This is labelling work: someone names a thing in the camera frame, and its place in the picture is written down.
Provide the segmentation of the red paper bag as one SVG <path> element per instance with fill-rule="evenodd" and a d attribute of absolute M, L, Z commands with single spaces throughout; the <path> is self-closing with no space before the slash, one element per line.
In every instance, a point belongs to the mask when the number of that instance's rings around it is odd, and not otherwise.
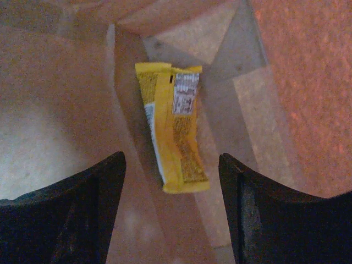
<path fill-rule="evenodd" d="M 134 65 L 203 66 L 211 182 L 161 189 Z M 108 263 L 222 263 L 227 152 L 293 189 L 351 190 L 351 1 L 1 1 L 1 198 L 114 152 L 127 172 Z"/>

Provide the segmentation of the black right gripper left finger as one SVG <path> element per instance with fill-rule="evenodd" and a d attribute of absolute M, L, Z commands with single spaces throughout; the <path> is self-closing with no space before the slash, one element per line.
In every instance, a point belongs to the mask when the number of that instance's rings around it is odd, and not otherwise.
<path fill-rule="evenodd" d="M 116 152 L 45 188 L 1 200 L 1 263 L 105 263 L 126 172 Z"/>

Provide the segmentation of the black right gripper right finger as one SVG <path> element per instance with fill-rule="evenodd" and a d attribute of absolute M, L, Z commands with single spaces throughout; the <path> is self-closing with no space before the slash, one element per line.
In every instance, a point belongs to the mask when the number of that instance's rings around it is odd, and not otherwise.
<path fill-rule="evenodd" d="M 228 153 L 219 178 L 236 263 L 351 263 L 351 193 L 289 188 Z"/>

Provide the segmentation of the yellow snack bar wrapper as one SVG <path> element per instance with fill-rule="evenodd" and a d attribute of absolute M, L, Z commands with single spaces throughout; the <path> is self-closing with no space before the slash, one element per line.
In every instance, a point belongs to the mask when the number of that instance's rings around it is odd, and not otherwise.
<path fill-rule="evenodd" d="M 197 90 L 201 66 L 180 69 L 170 63 L 136 63 L 142 102 L 150 128 L 162 189 L 168 194 L 208 190 L 197 145 Z"/>

